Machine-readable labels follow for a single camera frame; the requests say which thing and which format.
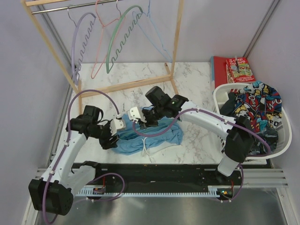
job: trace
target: clothing rack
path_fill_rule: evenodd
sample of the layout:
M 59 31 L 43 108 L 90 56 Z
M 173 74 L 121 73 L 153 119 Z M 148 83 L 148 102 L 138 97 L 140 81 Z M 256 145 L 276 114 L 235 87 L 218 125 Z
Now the clothing rack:
M 38 32 L 42 36 L 49 51 L 52 53 L 54 59 L 57 61 L 59 67 L 61 68 L 64 76 L 66 77 L 67 81 L 71 85 L 73 91 L 77 94 L 78 92 L 81 91 L 81 85 L 82 85 L 81 81 L 79 81 L 78 86 L 76 86 L 74 84 L 72 77 L 70 76 L 68 70 L 66 69 L 66 67 L 62 63 L 62 61 L 60 60 L 51 41 L 49 40 L 49 38 L 46 35 L 45 31 L 43 30 L 41 24 L 39 23 L 39 21 L 37 20 L 37 18 L 34 15 L 42 14 L 42 13 L 49 13 L 49 12 L 54 12 L 54 11 L 61 11 L 61 10 L 66 10 L 66 9 L 71 9 L 71 8 L 85 7 L 85 6 L 95 5 L 96 3 L 95 2 L 85 3 L 85 4 L 80 4 L 80 5 L 46 9 L 46 10 L 40 10 L 40 11 L 34 11 L 34 12 L 31 10 L 31 7 L 40 6 L 40 5 L 44 5 L 44 4 L 63 2 L 63 1 L 70 1 L 70 0 L 34 0 L 34 1 L 21 0 L 21 3 L 23 5 L 25 11 L 27 12 L 28 16 L 30 17 L 30 19 L 32 20 L 34 25 L 36 26 Z M 109 3 L 109 2 L 116 2 L 116 0 L 104 0 L 104 1 L 98 2 L 98 4 L 105 4 L 105 3 Z M 179 33 L 180 33 L 180 24 L 181 24 L 181 18 L 182 18 L 182 13 L 183 13 L 183 5 L 184 5 L 184 0 L 179 0 L 177 19 L 176 19 L 176 30 L 175 30 L 175 36 L 174 36 L 173 60 L 172 60 L 172 64 L 171 64 L 171 69 L 169 69 L 167 63 L 165 63 L 165 69 L 166 69 L 167 75 L 161 75 L 161 76 L 148 78 L 148 79 L 142 79 L 142 80 L 133 81 L 133 82 L 120 83 L 120 84 L 116 84 L 116 85 L 112 85 L 112 86 L 108 86 L 108 87 L 104 87 L 104 88 L 98 88 L 97 90 L 100 90 L 104 93 L 109 93 L 109 92 L 113 92 L 113 91 L 125 90 L 125 89 L 129 89 L 129 88 L 136 88 L 136 87 L 140 87 L 140 86 L 170 81 L 175 94 L 178 94 L 178 90 L 177 90 L 175 81 L 173 79 L 173 75 L 174 75 L 174 68 L 175 68 L 176 54 L 177 54 L 177 47 L 178 47 L 178 40 L 179 40 Z M 79 96 L 80 113 L 82 112 L 82 106 L 81 106 L 82 98 L 94 96 L 97 94 L 98 93 L 96 93 L 96 92 L 85 92 Z

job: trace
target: red book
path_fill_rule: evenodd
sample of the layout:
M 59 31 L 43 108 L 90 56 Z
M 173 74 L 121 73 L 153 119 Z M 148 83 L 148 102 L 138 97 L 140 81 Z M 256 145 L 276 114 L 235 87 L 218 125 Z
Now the red book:
M 212 89 L 227 83 L 226 59 L 223 57 L 212 56 L 211 62 L 211 78 Z
M 253 73 L 250 69 L 248 60 L 244 57 L 237 58 L 237 61 L 235 58 L 232 59 L 226 59 L 226 63 L 228 65 L 228 69 L 232 75 L 233 81 L 235 83 L 238 82 L 254 82 L 255 78 L 253 76 Z

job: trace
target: robotic arm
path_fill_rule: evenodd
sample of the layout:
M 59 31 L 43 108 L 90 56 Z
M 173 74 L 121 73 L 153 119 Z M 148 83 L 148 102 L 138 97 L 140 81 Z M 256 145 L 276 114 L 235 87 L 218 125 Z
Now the robotic arm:
M 233 127 L 233 124 L 251 129 L 247 118 L 226 117 L 202 109 L 186 97 L 175 95 L 170 98 L 159 87 L 153 87 L 146 93 L 146 98 L 152 103 L 151 109 L 141 110 L 134 107 L 128 111 L 129 118 L 138 122 L 141 129 L 157 126 L 163 117 L 177 118 L 197 124 L 226 139 L 225 156 L 218 165 L 216 176 L 230 176 L 239 163 L 245 161 L 254 143 L 254 138 L 246 131 Z M 105 125 L 99 125 L 101 110 L 87 105 L 83 115 L 71 119 L 70 140 L 66 139 L 65 151 L 58 151 L 55 158 L 39 180 L 31 180 L 29 192 L 36 210 L 43 208 L 43 193 L 46 183 L 45 211 L 66 215 L 72 207 L 74 195 L 88 182 L 95 178 L 98 163 L 84 162 L 80 169 L 71 176 L 70 171 L 75 158 L 89 137 L 97 138 L 103 149 L 117 147 L 119 136 L 117 131 L 125 128 L 121 119 L 113 119 Z

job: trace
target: gray floor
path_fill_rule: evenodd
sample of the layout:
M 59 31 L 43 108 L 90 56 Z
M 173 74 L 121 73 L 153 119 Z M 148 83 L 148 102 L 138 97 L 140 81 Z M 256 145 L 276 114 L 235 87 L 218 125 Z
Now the gray floor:
M 232 203 L 205 198 L 80 202 L 55 225 L 286 225 L 275 189 L 243 189 Z M 35 225 L 45 225 L 39 213 Z

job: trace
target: white string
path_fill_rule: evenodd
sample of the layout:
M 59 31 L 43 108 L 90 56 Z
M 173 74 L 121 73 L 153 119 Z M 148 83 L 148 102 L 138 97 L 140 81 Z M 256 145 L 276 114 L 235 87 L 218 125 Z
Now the white string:
M 180 145 L 171 145 L 171 146 L 162 148 L 162 149 L 160 149 L 160 150 L 158 150 L 158 151 L 156 151 L 156 152 L 150 154 L 150 153 L 147 151 L 147 148 L 146 148 L 146 138 L 147 138 L 147 137 L 145 137 L 145 138 L 142 140 L 142 142 L 143 142 L 142 156 L 145 156 L 145 153 L 146 153 L 148 156 L 154 156 L 154 155 L 156 155 L 157 153 L 159 153 L 161 150 L 165 150 L 165 149 L 167 149 L 167 148 L 174 147 L 174 146 L 180 146 L 180 147 L 182 147 L 181 144 L 180 144 Z

